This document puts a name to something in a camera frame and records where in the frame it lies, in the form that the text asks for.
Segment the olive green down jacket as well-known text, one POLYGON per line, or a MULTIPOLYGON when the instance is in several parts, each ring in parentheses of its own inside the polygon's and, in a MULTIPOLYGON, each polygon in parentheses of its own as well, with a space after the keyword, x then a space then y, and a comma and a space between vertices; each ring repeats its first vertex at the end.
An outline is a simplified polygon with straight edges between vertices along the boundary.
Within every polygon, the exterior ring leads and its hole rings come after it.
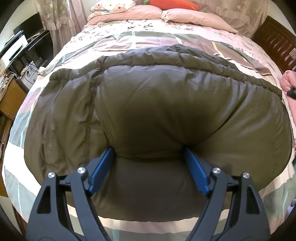
POLYGON ((54 72, 34 107, 25 163, 39 183, 113 147, 116 160, 92 199, 97 214, 128 221, 197 217, 205 197, 185 149, 258 190, 292 155, 281 91, 233 63, 183 45, 102 56, 54 72))

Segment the pink folded garment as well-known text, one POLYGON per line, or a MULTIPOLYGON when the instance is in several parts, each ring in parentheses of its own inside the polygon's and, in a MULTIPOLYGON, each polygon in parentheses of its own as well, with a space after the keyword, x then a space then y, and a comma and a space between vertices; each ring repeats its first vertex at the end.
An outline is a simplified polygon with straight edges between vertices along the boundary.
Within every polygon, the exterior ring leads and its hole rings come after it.
POLYGON ((287 95, 287 92, 292 86, 296 86, 296 73, 291 70, 287 70, 280 79, 280 85, 282 90, 287 95))

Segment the dark wooden headboard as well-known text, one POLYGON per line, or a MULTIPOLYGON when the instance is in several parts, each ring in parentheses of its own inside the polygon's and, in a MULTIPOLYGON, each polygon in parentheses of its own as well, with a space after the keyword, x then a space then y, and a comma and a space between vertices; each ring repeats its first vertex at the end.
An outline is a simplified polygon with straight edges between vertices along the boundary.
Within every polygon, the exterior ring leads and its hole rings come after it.
POLYGON ((252 41, 274 61, 282 73, 295 71, 295 35, 270 16, 257 29, 252 41))

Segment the patchwork bed quilt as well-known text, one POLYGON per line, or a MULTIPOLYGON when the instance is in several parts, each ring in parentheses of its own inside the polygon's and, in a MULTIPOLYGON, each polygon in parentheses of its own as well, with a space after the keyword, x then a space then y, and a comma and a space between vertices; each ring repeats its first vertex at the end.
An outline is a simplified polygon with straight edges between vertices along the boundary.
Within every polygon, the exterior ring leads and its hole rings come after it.
MULTIPOLYGON (((262 190, 258 190, 266 209, 269 229, 275 232, 287 216, 295 197, 294 158, 295 123, 293 101, 282 90, 283 76, 276 64, 252 40, 238 34, 190 24, 166 23, 162 20, 126 20, 98 26, 86 26, 73 37, 53 61, 41 72, 23 101, 4 153, 2 176, 9 199, 19 215, 28 220, 41 185, 25 163, 26 133, 35 105, 50 76, 59 69, 81 69, 102 56, 130 50, 183 45, 221 57, 243 73, 268 81, 281 91, 292 127, 293 149, 285 169, 262 190)), ((128 221, 98 216, 114 240, 184 240, 198 217, 176 221, 128 221)))

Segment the wooden cabinet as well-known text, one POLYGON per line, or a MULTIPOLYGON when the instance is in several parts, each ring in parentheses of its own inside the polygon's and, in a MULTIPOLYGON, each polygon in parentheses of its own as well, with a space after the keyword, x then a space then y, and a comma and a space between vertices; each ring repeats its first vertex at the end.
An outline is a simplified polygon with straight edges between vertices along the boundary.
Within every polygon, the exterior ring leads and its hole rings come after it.
POLYGON ((4 151, 8 143, 10 130, 26 95, 20 85, 12 79, 1 99, 1 171, 3 169, 4 151))

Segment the pink pillow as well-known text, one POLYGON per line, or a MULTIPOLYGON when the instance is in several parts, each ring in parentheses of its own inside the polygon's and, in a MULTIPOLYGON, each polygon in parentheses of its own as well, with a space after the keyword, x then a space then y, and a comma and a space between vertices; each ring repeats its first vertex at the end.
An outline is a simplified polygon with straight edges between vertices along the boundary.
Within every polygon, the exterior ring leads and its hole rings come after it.
POLYGON ((172 21, 182 24, 194 24, 214 29, 224 30, 230 33, 238 33, 218 15, 203 13, 188 9, 169 9, 162 11, 156 6, 138 5, 133 9, 122 13, 100 15, 98 11, 92 13, 87 20, 88 25, 96 25, 100 22, 122 21, 122 20, 156 20, 162 19, 165 22, 172 21))

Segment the orange carrot plush toy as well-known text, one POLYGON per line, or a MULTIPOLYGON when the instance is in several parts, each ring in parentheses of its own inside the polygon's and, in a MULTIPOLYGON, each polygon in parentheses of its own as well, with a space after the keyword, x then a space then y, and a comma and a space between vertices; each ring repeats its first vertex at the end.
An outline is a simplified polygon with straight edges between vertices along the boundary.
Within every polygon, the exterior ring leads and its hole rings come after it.
POLYGON ((143 1, 144 4, 156 6, 162 10, 168 9, 188 9, 198 11, 199 7, 187 0, 147 0, 143 1))

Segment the white box device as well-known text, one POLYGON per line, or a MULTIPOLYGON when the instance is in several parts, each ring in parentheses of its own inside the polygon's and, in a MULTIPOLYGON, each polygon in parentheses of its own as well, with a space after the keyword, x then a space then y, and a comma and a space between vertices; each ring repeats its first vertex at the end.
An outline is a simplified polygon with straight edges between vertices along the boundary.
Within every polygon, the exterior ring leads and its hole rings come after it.
POLYGON ((25 35, 22 35, 1 57, 1 69, 6 69, 13 58, 28 44, 25 35))

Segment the beige lace curtain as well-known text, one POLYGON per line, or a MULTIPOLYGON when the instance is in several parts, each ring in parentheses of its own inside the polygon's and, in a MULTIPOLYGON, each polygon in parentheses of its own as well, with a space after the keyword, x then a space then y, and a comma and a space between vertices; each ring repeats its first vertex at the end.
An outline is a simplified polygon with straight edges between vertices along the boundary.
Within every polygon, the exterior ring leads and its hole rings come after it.
POLYGON ((34 4, 44 28, 50 32, 53 55, 57 55, 86 25, 81 0, 36 0, 34 4))

